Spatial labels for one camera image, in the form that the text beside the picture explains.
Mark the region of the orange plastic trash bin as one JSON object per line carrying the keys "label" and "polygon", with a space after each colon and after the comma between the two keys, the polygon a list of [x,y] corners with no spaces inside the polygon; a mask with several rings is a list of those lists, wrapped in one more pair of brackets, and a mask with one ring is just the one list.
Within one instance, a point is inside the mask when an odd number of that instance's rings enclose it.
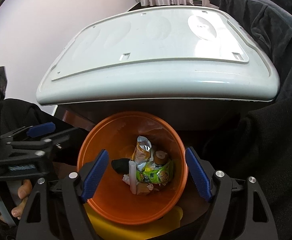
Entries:
{"label": "orange plastic trash bin", "polygon": [[185,189],[186,150],[176,131],[149,113],[122,112],[87,135],[77,168],[106,151],[109,163],[89,206],[102,218],[141,225],[166,215]]}

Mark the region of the white plastic storage box lid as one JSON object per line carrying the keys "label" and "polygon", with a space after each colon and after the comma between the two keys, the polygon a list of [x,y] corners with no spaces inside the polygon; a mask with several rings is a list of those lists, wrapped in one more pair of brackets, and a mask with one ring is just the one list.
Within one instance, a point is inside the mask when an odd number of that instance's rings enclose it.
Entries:
{"label": "white plastic storage box lid", "polygon": [[36,92],[41,105],[143,99],[271,101],[280,78],[229,14],[196,6],[129,11],[80,30]]}

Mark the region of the white tissue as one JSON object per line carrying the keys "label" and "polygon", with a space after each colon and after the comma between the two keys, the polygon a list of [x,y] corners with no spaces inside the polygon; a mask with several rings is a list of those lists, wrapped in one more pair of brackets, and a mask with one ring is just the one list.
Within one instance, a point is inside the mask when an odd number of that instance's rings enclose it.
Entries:
{"label": "white tissue", "polygon": [[122,181],[127,185],[130,185],[130,176],[128,174],[123,175]]}

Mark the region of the black cloth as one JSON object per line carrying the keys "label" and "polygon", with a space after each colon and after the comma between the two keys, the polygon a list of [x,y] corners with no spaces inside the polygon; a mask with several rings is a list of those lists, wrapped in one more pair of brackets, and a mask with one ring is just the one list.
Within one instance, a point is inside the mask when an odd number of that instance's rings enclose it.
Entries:
{"label": "black cloth", "polygon": [[131,159],[120,158],[111,161],[111,166],[117,174],[129,174]]}

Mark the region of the dark blue bed blanket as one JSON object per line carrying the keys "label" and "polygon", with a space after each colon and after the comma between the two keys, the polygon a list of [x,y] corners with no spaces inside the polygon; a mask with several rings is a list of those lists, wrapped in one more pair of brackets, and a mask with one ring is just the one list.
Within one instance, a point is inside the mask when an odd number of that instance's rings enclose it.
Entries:
{"label": "dark blue bed blanket", "polygon": [[277,101],[292,98],[292,15],[271,0],[209,0],[232,16],[269,56],[280,77]]}

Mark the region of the white foam strip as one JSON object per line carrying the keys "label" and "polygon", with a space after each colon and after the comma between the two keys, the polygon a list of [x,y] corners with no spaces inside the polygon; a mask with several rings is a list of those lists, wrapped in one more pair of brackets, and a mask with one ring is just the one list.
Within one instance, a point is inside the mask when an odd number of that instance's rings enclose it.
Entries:
{"label": "white foam strip", "polygon": [[129,165],[129,176],[130,176],[130,190],[132,194],[136,195],[137,194],[137,177],[136,177],[137,166],[133,160],[130,160],[128,162],[128,165]]}

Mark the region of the green snack wrapper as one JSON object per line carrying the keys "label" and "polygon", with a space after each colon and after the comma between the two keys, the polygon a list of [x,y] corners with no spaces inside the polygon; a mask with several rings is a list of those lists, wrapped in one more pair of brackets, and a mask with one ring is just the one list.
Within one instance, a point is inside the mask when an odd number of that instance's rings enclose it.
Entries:
{"label": "green snack wrapper", "polygon": [[174,176],[174,163],[169,160],[164,165],[148,161],[137,166],[136,178],[141,183],[166,184]]}

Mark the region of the orange juice snack pouch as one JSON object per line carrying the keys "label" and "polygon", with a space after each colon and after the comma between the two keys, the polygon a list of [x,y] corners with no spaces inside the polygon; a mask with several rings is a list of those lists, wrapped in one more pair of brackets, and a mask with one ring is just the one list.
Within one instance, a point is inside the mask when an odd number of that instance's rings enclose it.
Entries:
{"label": "orange juice snack pouch", "polygon": [[152,144],[148,138],[139,136],[137,138],[137,144],[132,156],[132,160],[135,162],[137,170],[141,172],[151,157]]}

